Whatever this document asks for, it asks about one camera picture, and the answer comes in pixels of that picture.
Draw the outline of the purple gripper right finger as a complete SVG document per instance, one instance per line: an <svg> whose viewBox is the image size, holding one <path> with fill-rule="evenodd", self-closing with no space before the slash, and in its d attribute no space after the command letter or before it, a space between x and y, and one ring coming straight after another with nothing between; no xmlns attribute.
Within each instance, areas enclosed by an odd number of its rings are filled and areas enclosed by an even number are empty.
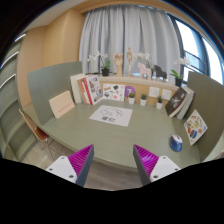
<svg viewBox="0 0 224 224"><path fill-rule="evenodd" d="M133 145L133 156L143 186L180 170L167 156L158 157L136 144Z"/></svg>

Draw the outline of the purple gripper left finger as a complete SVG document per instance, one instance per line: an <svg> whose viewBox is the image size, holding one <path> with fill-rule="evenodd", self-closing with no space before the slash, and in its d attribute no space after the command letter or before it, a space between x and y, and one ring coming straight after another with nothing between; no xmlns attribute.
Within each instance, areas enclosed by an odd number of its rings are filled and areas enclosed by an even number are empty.
<svg viewBox="0 0 224 224"><path fill-rule="evenodd" d="M83 187L85 185L93 157L94 145L91 144L69 157L60 156L47 168L47 171Z"/></svg>

